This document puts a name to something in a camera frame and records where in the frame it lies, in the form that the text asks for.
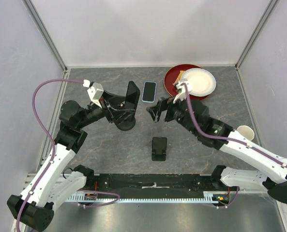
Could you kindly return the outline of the black round-base clamp stand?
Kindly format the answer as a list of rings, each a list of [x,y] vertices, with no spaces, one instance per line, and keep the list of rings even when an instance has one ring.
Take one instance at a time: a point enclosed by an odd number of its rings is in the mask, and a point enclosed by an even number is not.
[[[136,119],[134,118],[133,121],[124,121],[122,123],[115,123],[115,125],[117,126],[117,128],[121,131],[129,131],[131,130],[136,124]]]

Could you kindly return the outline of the black smartphone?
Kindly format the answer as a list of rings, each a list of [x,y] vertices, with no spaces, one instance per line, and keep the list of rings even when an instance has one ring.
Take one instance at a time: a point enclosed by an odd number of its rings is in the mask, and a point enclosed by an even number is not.
[[[136,110],[137,104],[140,97],[140,90],[137,87],[137,85],[134,83],[134,81],[130,81],[128,83],[128,88],[125,96],[125,109],[132,109]]]

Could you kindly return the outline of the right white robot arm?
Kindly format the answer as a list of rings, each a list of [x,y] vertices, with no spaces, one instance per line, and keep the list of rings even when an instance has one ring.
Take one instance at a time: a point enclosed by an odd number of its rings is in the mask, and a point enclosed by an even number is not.
[[[287,158],[272,153],[242,136],[230,125],[210,116],[209,109],[198,100],[174,101],[161,98],[147,108],[154,122],[162,112],[165,121],[176,121],[205,146],[228,153],[251,165],[254,170],[236,170],[218,165],[210,177],[211,187],[266,190],[275,200],[287,204]]]

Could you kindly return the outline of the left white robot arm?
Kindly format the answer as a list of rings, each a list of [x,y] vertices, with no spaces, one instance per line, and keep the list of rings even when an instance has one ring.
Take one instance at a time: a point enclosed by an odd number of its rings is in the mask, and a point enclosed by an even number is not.
[[[83,165],[76,166],[60,184],[56,184],[62,171],[82,147],[87,133],[83,128],[102,118],[107,118],[121,131],[131,130],[136,123],[135,113],[139,101],[138,90],[127,90],[118,96],[102,90],[89,89],[91,103],[87,108],[76,101],[66,101],[60,109],[60,130],[42,167],[19,194],[7,201],[16,219],[16,230],[23,223],[42,232],[52,221],[55,211],[75,192],[95,186],[94,171]]]

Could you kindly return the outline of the black folding phone stand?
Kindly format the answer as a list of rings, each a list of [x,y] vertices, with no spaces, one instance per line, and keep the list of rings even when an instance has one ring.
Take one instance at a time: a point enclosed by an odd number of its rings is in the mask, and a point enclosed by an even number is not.
[[[152,149],[151,149],[152,161],[165,161],[166,160],[166,149],[167,149],[167,138],[166,137],[153,137],[152,138]]]

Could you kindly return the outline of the blue-cased smartphone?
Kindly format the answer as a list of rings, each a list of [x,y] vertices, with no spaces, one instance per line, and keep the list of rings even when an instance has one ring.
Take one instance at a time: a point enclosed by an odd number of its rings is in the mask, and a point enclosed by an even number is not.
[[[145,103],[153,103],[156,96],[156,87],[155,82],[146,81],[143,87],[142,101]]]

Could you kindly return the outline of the yellow sponge cloth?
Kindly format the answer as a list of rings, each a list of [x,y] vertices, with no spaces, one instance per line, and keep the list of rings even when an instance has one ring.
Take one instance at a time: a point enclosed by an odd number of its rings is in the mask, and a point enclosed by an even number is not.
[[[176,80],[173,82],[173,85],[175,85],[175,83],[177,83],[178,81],[180,81],[181,76],[183,75],[185,71],[180,70],[179,75],[177,76]]]

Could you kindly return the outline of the round red tray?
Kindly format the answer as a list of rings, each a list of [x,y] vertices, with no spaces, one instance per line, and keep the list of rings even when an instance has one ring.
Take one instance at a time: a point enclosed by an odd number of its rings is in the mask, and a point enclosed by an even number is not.
[[[178,79],[178,77],[180,76],[180,73],[182,71],[186,71],[186,70],[192,69],[192,68],[201,69],[201,67],[199,67],[197,65],[193,65],[193,64],[180,64],[180,65],[176,65],[176,66],[174,66],[168,70],[168,72],[166,73],[166,75],[164,77],[164,86],[165,86],[165,89],[170,96],[175,97],[178,94],[175,87],[174,87],[174,83]],[[208,88],[207,95],[197,96],[197,95],[194,95],[193,93],[191,93],[190,99],[200,100],[200,101],[206,99],[209,95],[211,95],[215,91],[216,80],[212,79],[211,81],[209,81],[209,84],[210,84],[210,87]]]

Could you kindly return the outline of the white paper plate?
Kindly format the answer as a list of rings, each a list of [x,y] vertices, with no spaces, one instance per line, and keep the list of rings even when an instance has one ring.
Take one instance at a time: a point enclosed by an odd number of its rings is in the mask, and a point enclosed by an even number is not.
[[[201,68],[184,71],[180,81],[186,82],[189,94],[196,97],[208,96],[216,89],[215,77],[209,71]]]

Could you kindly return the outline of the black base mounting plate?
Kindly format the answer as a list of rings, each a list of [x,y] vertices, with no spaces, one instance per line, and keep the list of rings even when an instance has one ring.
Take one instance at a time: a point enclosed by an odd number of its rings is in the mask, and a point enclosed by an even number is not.
[[[234,193],[209,175],[199,174],[99,174],[78,190],[70,202],[79,203],[213,203],[217,195]]]

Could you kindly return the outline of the light blue mug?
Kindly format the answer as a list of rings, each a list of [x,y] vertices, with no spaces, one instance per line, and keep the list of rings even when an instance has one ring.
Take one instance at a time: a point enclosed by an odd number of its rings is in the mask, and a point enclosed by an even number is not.
[[[253,129],[247,125],[241,125],[239,127],[237,127],[237,131],[243,136],[245,137],[247,140],[252,141],[255,137],[255,132],[253,131]]]

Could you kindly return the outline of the aluminium frame rail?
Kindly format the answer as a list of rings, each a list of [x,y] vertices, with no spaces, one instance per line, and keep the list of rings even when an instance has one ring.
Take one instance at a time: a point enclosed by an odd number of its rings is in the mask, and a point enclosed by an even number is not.
[[[217,166],[211,175],[199,174],[94,174],[92,170],[74,170],[68,176],[57,179],[61,184],[81,181],[80,188],[108,190],[145,187],[189,189],[196,191],[247,190],[267,191],[279,199],[287,194],[287,175],[285,181],[276,183],[259,171],[234,170]]]

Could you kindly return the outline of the aluminium corner post left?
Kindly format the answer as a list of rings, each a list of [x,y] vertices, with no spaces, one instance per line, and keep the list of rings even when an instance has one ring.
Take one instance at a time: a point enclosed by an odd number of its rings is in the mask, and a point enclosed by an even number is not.
[[[41,33],[44,41],[48,45],[50,51],[52,52],[55,60],[57,61],[58,65],[61,67],[63,72],[67,72],[68,68],[65,62],[63,61],[56,45],[54,44],[48,30],[46,29],[45,24],[43,23],[38,11],[36,10],[36,7],[34,6],[33,2],[31,0],[22,0],[23,4],[27,8],[30,16],[32,17],[35,25],[37,26],[39,32]]]

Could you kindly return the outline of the aluminium corner post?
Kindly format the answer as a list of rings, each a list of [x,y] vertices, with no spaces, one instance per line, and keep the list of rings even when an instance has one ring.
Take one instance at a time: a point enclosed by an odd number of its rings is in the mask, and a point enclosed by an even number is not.
[[[254,46],[257,38],[259,37],[260,33],[262,32],[265,24],[268,22],[271,14],[273,13],[274,9],[276,8],[277,4],[280,0],[270,0],[267,7],[265,8],[262,16],[260,17],[255,29],[253,30],[249,40],[247,41],[241,55],[239,56],[236,64],[235,69],[238,71],[242,66],[243,62],[245,61],[247,55],[251,51],[252,47]]]
[[[46,29],[45,24],[43,23],[38,11],[36,10],[36,7],[34,6],[33,2],[31,0],[22,0],[23,4],[27,8],[30,16],[32,17],[35,25],[37,26],[39,32],[41,33],[44,41],[48,45],[50,51],[52,52],[55,60],[57,61],[58,65],[61,67],[63,72],[67,72],[68,68],[65,62],[63,61],[56,45],[54,44],[48,30]]]

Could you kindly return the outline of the aluminium corner post right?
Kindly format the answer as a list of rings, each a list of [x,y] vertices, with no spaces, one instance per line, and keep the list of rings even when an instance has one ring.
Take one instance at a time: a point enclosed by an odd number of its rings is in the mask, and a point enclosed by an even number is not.
[[[239,56],[236,64],[235,69],[238,71],[242,66],[243,62],[245,61],[247,55],[251,51],[252,47],[254,46],[257,38],[259,37],[260,33],[262,32],[265,24],[268,22],[271,14],[273,13],[274,9],[276,8],[277,4],[280,0],[270,0],[267,7],[265,8],[262,16],[260,17],[255,29],[253,30],[249,40],[247,41],[241,55]]]

